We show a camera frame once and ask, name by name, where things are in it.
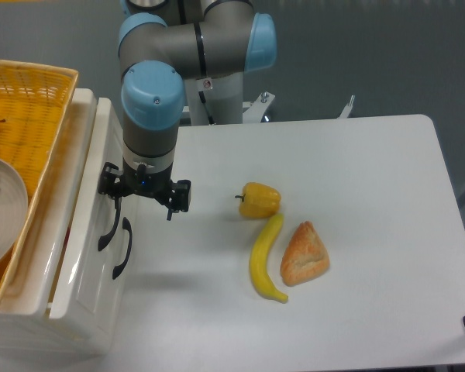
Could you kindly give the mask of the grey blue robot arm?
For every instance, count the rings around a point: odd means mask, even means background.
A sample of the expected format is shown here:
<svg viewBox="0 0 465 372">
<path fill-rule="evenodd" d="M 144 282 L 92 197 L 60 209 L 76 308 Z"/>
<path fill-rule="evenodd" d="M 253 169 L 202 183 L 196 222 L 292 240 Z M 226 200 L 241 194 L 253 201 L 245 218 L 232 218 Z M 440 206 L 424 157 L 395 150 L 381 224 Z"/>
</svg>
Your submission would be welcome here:
<svg viewBox="0 0 465 372">
<path fill-rule="evenodd" d="M 188 180 L 172 181 L 181 115 L 195 125 L 243 121 L 245 73 L 277 57 L 273 19 L 249 1 L 124 1 L 118 56 L 122 165 L 106 164 L 98 190 L 116 202 L 152 198 L 186 212 Z"/>
</svg>

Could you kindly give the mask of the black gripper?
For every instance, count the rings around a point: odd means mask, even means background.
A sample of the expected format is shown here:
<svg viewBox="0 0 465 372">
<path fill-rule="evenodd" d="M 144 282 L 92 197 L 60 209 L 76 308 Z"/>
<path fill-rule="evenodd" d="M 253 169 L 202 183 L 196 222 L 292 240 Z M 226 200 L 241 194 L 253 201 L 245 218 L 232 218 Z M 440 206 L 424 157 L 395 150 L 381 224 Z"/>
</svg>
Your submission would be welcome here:
<svg viewBox="0 0 465 372">
<path fill-rule="evenodd" d="M 130 195 L 152 198 L 167 208 L 167 221 L 179 212 L 188 212 L 191 203 L 191 182 L 171 181 L 173 164 L 161 172 L 145 174 L 123 161 L 122 170 L 111 162 L 105 162 L 98 178 L 97 192 L 114 201 L 120 208 L 120 199 Z"/>
</svg>

